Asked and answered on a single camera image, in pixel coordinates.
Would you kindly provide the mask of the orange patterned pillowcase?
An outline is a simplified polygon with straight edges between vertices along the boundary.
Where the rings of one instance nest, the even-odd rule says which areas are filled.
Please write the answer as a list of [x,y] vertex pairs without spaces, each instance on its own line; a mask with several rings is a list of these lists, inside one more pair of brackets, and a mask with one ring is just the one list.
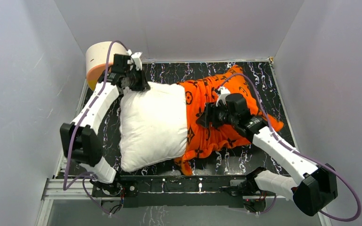
[[240,93],[246,100],[249,114],[269,120],[275,131],[280,131],[284,124],[270,114],[264,116],[257,101],[253,98],[248,82],[243,77],[239,65],[232,66],[224,74],[216,74],[199,80],[179,82],[184,88],[187,116],[187,146],[183,156],[175,158],[183,175],[191,176],[193,171],[189,161],[206,158],[222,148],[234,148],[250,144],[230,124],[215,120],[207,115],[207,105],[214,105],[218,99],[217,90],[224,86],[231,93]]

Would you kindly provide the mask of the white pillow insert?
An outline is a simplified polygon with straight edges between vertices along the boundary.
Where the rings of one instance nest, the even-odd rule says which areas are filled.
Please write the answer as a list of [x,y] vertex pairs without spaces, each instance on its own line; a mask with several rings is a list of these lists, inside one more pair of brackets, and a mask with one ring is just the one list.
[[149,82],[150,90],[124,91],[120,103],[121,168],[134,172],[184,155],[187,146],[185,89]]

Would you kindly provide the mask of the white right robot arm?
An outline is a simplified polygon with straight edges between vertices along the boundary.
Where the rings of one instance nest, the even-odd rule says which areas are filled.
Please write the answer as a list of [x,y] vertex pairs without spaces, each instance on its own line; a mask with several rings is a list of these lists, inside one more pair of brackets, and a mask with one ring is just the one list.
[[289,173],[286,177],[258,167],[246,175],[245,181],[226,188],[232,195],[242,195],[245,191],[258,195],[269,191],[292,199],[308,216],[315,215],[338,197],[336,176],[294,153],[291,146],[276,137],[267,121],[251,115],[240,93],[220,95],[217,102],[207,103],[196,122],[204,128],[230,125],[233,131],[266,152]]

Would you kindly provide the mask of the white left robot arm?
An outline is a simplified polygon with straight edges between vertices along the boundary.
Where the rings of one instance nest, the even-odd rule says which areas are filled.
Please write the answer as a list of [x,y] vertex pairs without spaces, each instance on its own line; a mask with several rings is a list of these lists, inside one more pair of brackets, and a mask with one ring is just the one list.
[[59,130],[67,160],[85,168],[84,177],[89,177],[95,187],[110,196],[121,192],[122,183],[117,170],[103,156],[99,127],[112,103],[126,88],[150,90],[141,55],[141,52],[114,54],[113,63],[102,70],[87,104],[71,123],[63,123]]

